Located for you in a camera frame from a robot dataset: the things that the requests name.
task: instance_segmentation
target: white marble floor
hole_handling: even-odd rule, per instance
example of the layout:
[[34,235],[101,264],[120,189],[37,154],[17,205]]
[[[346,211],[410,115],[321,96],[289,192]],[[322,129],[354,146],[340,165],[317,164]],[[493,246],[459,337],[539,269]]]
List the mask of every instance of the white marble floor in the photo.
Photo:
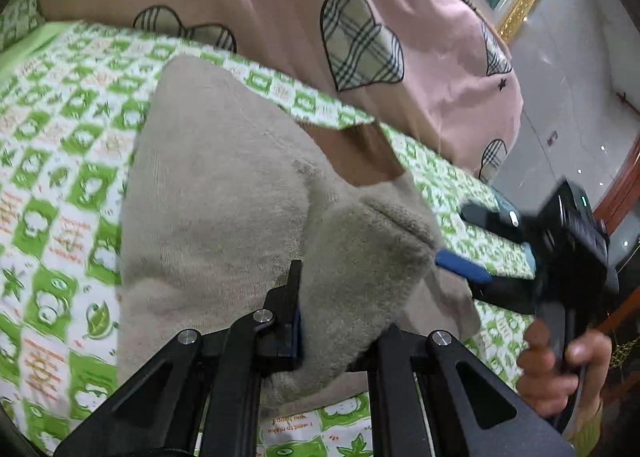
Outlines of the white marble floor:
[[[494,188],[522,211],[538,209],[562,177],[580,183],[595,208],[640,132],[640,114],[616,97],[639,87],[612,79],[620,59],[611,61],[604,33],[620,8],[602,0],[538,0],[510,43],[524,114]],[[628,33],[622,44],[640,44],[636,28],[617,33]],[[632,68],[640,71],[636,58]]]

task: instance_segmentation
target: human hand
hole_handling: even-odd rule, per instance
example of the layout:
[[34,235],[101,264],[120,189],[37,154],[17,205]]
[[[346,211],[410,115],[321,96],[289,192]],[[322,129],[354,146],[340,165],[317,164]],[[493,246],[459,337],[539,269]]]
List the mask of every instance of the human hand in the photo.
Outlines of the human hand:
[[[560,375],[556,371],[556,356],[549,348],[549,336],[549,329],[542,321],[533,322],[524,333],[529,349],[523,351],[517,361],[524,374],[516,388],[524,401],[542,417],[560,413],[578,387],[578,376]],[[600,408],[600,390],[611,359],[611,340],[590,329],[569,344],[565,358],[572,367],[587,365],[576,413],[575,427],[580,429]]]

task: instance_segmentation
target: pink fabric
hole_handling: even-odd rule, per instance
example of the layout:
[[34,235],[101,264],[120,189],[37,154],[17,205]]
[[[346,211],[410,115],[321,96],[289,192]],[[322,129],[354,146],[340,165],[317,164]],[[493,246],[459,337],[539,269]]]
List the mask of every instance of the pink fabric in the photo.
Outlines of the pink fabric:
[[[520,124],[520,87],[514,71],[507,72],[508,53],[464,2],[366,0],[375,22],[398,38],[403,76],[338,91],[321,32],[325,1],[39,0],[49,20],[132,26],[142,10],[161,4],[177,14],[183,30],[221,24],[233,34],[238,54],[367,111],[476,176],[489,144],[502,140],[511,148]],[[501,70],[490,76],[488,50]],[[483,179],[494,172],[488,167]]]

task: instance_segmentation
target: gray fleece fabric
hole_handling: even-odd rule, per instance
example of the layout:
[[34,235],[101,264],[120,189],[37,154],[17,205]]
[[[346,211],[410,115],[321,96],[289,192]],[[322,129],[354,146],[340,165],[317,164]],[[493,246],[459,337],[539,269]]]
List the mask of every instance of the gray fleece fabric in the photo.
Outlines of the gray fleece fabric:
[[296,258],[305,360],[265,380],[263,413],[362,392],[344,369],[393,321],[479,328],[466,283],[434,267],[440,231],[409,174],[347,184],[287,114],[196,58],[167,65],[148,116],[122,216],[121,381],[181,329],[259,309]]

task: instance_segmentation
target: bed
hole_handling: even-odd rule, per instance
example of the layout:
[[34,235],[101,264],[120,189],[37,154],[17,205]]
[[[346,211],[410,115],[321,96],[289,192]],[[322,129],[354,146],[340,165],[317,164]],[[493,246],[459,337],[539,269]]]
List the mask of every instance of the bed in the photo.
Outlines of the bed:
[[[225,68],[293,119],[341,129],[372,117],[235,53],[140,30],[44,23],[36,0],[0,17],[0,401],[52,453],[117,387],[120,208],[163,66],[179,54]],[[522,247],[465,225],[492,190],[382,124],[433,209],[447,247],[490,272],[532,277]],[[476,303],[465,345],[514,386],[531,319]],[[257,457],[370,456],[366,393],[260,424]]]

